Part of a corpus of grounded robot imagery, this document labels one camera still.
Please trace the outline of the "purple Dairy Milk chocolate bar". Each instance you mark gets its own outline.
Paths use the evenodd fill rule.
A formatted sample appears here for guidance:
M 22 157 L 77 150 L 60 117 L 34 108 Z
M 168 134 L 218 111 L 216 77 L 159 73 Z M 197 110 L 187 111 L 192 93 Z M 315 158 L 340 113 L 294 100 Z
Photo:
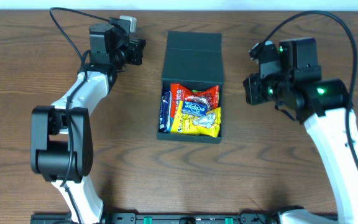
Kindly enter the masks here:
M 164 91 L 164 93 L 162 95 L 160 110 L 163 107 L 168 107 L 169 110 L 171 110 L 171 97 L 172 97 L 171 91 L 169 91 L 169 90 Z

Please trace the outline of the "blue Eclipse mint pack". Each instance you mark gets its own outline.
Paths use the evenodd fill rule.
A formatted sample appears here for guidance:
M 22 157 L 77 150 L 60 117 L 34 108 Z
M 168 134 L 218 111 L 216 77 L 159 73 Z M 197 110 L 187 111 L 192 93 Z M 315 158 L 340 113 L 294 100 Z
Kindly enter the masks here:
M 181 112 L 183 114 L 197 117 L 206 116 L 206 113 L 208 112 L 208 106 L 202 103 L 183 101 Z

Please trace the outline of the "blue Oreo cookie pack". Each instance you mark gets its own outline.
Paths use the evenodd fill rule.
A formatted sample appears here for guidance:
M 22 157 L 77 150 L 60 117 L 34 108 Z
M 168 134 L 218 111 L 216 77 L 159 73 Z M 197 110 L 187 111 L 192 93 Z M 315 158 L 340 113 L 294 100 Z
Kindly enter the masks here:
M 170 127 L 170 110 L 168 107 L 163 107 L 160 111 L 160 120 L 159 120 L 159 131 L 164 133 Z

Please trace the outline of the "red Hacks candy bag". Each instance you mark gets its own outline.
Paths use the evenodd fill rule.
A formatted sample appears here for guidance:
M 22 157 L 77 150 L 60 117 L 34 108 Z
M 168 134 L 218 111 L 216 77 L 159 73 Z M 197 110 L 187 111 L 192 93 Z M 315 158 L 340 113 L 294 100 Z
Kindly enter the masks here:
M 172 83 L 170 85 L 172 94 L 172 106 L 170 117 L 174 118 L 180 101 L 191 101 L 205 104 L 209 110 L 216 109 L 219 106 L 219 86 L 215 85 L 205 91 L 189 90 L 181 84 Z

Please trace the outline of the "yellow Hacks candy bag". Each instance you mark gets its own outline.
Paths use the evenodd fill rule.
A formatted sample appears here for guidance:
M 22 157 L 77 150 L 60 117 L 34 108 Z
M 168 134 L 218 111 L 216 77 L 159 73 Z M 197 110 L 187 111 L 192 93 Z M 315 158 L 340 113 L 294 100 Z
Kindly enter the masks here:
M 207 112 L 205 116 L 185 114 L 184 108 L 185 102 L 181 101 L 170 128 L 171 134 L 218 137 L 221 127 L 221 107 Z

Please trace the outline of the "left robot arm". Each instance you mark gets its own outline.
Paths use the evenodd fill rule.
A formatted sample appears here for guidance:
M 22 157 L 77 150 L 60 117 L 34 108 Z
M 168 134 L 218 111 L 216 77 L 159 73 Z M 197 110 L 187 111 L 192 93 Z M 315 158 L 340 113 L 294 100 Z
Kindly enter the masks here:
M 80 55 L 74 84 L 50 106 L 36 106 L 31 114 L 31 169 L 59 190 L 71 211 L 70 223 L 100 223 L 103 217 L 104 203 L 90 176 L 90 115 L 126 65 L 142 64 L 145 41 L 130 37 L 136 24 L 136 18 L 121 16 L 90 26 L 90 48 Z

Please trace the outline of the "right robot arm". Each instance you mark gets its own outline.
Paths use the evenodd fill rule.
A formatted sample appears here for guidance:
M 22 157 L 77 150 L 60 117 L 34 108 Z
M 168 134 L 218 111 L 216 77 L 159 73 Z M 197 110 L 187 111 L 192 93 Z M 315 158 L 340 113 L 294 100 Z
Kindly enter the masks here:
M 314 38 L 255 44 L 250 57 L 259 72 L 244 82 L 246 101 L 272 101 L 299 122 L 313 140 L 337 207 L 336 223 L 358 223 L 358 130 L 349 93 L 339 79 L 323 80 Z

